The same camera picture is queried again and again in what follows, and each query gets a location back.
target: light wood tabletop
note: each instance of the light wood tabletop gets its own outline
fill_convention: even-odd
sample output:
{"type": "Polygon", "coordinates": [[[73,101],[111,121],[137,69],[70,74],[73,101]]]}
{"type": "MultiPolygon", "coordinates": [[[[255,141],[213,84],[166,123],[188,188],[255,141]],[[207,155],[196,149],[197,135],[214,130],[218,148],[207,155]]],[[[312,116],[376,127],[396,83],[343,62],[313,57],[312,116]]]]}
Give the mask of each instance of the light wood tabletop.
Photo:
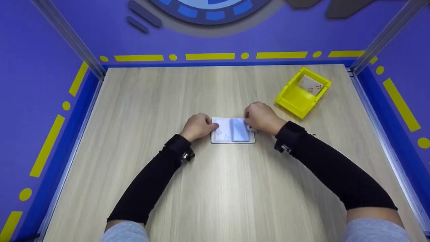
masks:
{"type": "MultiPolygon", "coordinates": [[[[100,240],[127,186],[189,116],[242,117],[255,101],[371,174],[399,208],[412,241],[425,241],[343,65],[306,66],[333,84],[302,121],[274,104],[301,67],[110,68],[44,241],[100,240]]],[[[151,212],[150,240],[340,241],[346,226],[340,200],[299,161],[274,150],[273,137],[257,132],[255,140],[193,143],[196,157],[176,172],[151,212]]]]}

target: blue wall trim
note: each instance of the blue wall trim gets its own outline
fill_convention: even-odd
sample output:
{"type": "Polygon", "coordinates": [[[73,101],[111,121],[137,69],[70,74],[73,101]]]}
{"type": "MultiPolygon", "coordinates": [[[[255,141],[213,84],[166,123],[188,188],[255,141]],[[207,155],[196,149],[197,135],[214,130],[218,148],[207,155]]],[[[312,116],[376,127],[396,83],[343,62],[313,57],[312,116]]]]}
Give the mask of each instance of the blue wall trim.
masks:
{"type": "Polygon", "coordinates": [[[350,67],[355,60],[321,60],[321,61],[256,61],[256,62],[190,62],[190,63],[130,63],[130,64],[106,64],[103,67],[184,67],[184,66],[238,66],[238,65],[323,65],[323,64],[344,64],[350,67]]]}
{"type": "Polygon", "coordinates": [[[97,77],[90,71],[16,240],[37,234],[63,175],[98,82],[97,77]]]}
{"type": "Polygon", "coordinates": [[[410,142],[401,121],[397,119],[395,111],[390,106],[390,99],[386,99],[383,90],[372,74],[369,67],[366,67],[359,75],[358,79],[369,98],[369,101],[387,134],[390,144],[399,158],[400,163],[409,178],[411,185],[420,199],[427,215],[430,214],[430,176],[427,173],[424,163],[410,142]]]}

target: yellow plastic holder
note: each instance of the yellow plastic holder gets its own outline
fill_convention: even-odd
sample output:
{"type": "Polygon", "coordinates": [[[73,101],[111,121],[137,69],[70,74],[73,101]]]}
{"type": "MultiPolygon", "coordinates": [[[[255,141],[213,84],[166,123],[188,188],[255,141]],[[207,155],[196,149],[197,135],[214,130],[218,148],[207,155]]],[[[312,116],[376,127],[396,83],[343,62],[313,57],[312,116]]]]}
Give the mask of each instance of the yellow plastic holder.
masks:
{"type": "Polygon", "coordinates": [[[300,71],[282,89],[275,102],[300,119],[303,119],[324,93],[326,93],[331,84],[332,82],[330,80],[305,67],[302,67],[302,69],[300,69],[300,71]],[[324,86],[318,95],[314,96],[297,86],[298,82],[304,75],[314,79],[324,86]]]}

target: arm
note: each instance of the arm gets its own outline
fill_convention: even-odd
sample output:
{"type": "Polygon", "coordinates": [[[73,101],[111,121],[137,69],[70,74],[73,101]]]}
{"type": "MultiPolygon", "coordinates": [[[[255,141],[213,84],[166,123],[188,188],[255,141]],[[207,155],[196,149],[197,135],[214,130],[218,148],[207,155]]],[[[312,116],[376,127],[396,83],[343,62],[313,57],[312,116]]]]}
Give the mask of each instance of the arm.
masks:
{"type": "Polygon", "coordinates": [[[124,192],[107,219],[105,231],[123,221],[145,226],[175,171],[182,165],[181,157],[191,143],[218,128],[209,116],[199,113],[188,119],[184,129],[143,168],[124,192]]]}
{"type": "Polygon", "coordinates": [[[339,151],[308,134],[303,128],[291,141],[292,122],[280,119],[266,104],[255,102],[245,109],[245,123],[266,131],[281,143],[290,144],[290,154],[302,162],[345,205],[347,222],[357,218],[377,218],[403,227],[397,208],[388,193],[365,171],[339,151]]]}

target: yellow stripe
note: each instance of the yellow stripe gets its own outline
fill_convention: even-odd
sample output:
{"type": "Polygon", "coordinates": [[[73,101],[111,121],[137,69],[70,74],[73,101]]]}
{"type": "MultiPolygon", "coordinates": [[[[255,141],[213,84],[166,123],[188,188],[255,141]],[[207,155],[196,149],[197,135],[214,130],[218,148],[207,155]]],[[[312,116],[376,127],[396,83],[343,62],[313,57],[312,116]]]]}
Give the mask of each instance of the yellow stripe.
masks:
{"type": "Polygon", "coordinates": [[[307,51],[298,52],[258,52],[257,59],[290,59],[305,58],[307,51]]]}
{"type": "Polygon", "coordinates": [[[51,130],[46,137],[45,143],[42,146],[42,149],[39,152],[39,155],[36,159],[36,162],[31,169],[30,176],[39,177],[40,173],[45,166],[46,160],[48,159],[49,154],[51,153],[51,149],[54,146],[55,140],[57,140],[58,133],[60,133],[60,129],[63,126],[64,117],[61,115],[57,115],[55,118],[54,124],[51,127],[51,130]]]}
{"type": "Polygon", "coordinates": [[[163,61],[163,55],[114,56],[118,62],[127,61],[163,61]]]}
{"type": "Polygon", "coordinates": [[[393,81],[388,78],[383,82],[385,89],[411,132],[421,129],[406,102],[403,100],[393,81]]]}
{"type": "Polygon", "coordinates": [[[187,60],[234,60],[234,53],[185,54],[187,60]]]}
{"type": "Polygon", "coordinates": [[[364,50],[342,50],[332,51],[329,57],[360,57],[364,53],[364,50]]]}
{"type": "Polygon", "coordinates": [[[10,241],[10,238],[13,235],[13,232],[15,231],[16,225],[19,222],[19,219],[21,218],[22,212],[21,211],[12,211],[10,212],[9,218],[7,218],[6,224],[4,225],[3,229],[0,233],[0,241],[10,241]]]}
{"type": "Polygon", "coordinates": [[[375,56],[370,60],[370,64],[375,64],[375,62],[378,60],[378,58],[375,56]]]}
{"type": "Polygon", "coordinates": [[[85,76],[87,69],[88,69],[88,65],[85,62],[83,62],[69,90],[69,93],[72,94],[72,96],[76,96],[76,93],[78,93],[79,87],[82,83],[83,77],[85,76]]]}

